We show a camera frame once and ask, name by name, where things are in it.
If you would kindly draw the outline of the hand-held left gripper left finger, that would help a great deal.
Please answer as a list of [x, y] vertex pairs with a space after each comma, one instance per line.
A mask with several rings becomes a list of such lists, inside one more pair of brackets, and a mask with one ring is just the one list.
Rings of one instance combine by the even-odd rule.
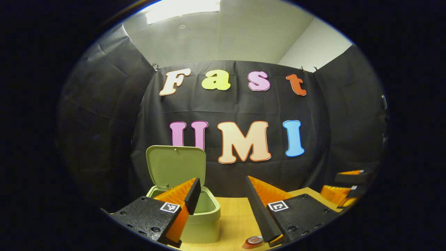
[[154, 198], [142, 196], [110, 215], [113, 221], [164, 245], [180, 248], [180, 239], [201, 193], [200, 179], [192, 178]]

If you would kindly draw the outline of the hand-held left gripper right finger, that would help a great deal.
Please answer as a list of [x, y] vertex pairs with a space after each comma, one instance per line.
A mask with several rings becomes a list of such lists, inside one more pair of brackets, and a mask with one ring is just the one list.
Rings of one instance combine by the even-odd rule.
[[246, 194], [261, 235], [271, 248], [299, 241], [339, 216], [310, 194], [293, 196], [250, 175], [246, 176]]

